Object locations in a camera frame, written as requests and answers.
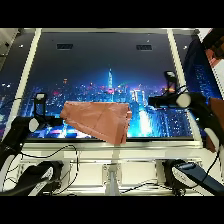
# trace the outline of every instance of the illuminated tower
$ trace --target illuminated tower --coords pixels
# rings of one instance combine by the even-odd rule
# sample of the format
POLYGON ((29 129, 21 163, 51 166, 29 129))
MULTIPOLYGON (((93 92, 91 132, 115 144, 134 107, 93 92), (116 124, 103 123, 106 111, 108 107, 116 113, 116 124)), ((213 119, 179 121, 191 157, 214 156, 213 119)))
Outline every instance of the illuminated tower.
POLYGON ((109 77, 108 77, 108 89, 112 89, 112 72, 111 72, 111 68, 109 70, 109 77))

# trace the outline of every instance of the brown cloth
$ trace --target brown cloth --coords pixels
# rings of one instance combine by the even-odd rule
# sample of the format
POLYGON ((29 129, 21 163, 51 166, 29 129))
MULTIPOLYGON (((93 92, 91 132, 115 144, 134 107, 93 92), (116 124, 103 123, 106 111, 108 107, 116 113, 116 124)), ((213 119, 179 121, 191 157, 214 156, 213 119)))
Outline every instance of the brown cloth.
POLYGON ((60 116, 83 133, 119 145, 126 143, 132 113, 125 103, 67 101, 60 116))
MULTIPOLYGON (((224 100, 210 98, 209 105, 213 113, 218 117, 219 122, 224 130, 224 100)), ((206 138, 206 148, 212 152, 215 152, 215 146, 213 145, 209 136, 206 138)))

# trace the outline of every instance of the metal bracket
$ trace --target metal bracket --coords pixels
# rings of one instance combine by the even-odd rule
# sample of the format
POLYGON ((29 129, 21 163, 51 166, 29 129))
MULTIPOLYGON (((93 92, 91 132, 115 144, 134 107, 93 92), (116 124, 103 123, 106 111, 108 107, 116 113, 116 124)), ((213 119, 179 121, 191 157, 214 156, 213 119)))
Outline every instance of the metal bracket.
POLYGON ((102 169, 102 184, 106 186, 108 182, 110 182, 109 171, 114 171, 117 179, 117 183, 121 186, 122 182, 122 172, 121 172, 121 164, 105 164, 102 169))

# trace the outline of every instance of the cityscape image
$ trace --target cityscape image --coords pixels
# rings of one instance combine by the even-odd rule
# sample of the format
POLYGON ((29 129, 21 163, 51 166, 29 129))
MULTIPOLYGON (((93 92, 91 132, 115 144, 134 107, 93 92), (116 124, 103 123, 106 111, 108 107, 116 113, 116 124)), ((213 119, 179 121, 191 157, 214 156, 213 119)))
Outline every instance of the cityscape image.
MULTIPOLYGON (((201 61, 194 67, 200 91, 205 95, 213 94, 212 86, 203 83, 214 83, 214 76, 207 75, 208 69, 201 61)), ((164 77, 167 70, 175 71, 167 35, 44 33, 38 43, 19 115, 33 116, 33 97, 44 92, 48 95, 47 115, 60 117, 66 101, 128 103, 132 111, 128 138, 191 137, 185 110, 148 106, 148 97, 167 91, 164 77), (73 44, 73 48, 59 50, 57 43, 73 44), (138 50, 136 46, 141 44, 150 44, 151 50, 138 50)), ((5 79, 0 83, 0 107, 14 98, 19 83, 19 78, 7 77, 8 71, 9 66, 5 66, 5 79)), ((0 136, 4 133, 10 109, 11 104, 0 111, 0 136)), ((92 138, 66 123, 38 130, 30 137, 92 138)))

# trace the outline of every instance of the brown fabric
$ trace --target brown fabric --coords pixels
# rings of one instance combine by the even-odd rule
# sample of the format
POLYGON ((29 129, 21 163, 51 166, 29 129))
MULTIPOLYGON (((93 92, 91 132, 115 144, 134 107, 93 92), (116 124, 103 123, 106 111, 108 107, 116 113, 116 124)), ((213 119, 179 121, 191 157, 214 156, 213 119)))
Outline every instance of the brown fabric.
MULTIPOLYGON (((224 100, 210 98, 209 105, 213 113, 218 117, 224 130, 224 100)), ((215 152, 215 147, 209 136, 206 137, 206 148, 212 152, 215 152)))
POLYGON ((125 103, 67 101, 60 116, 83 133, 119 145, 126 143, 132 113, 125 103))

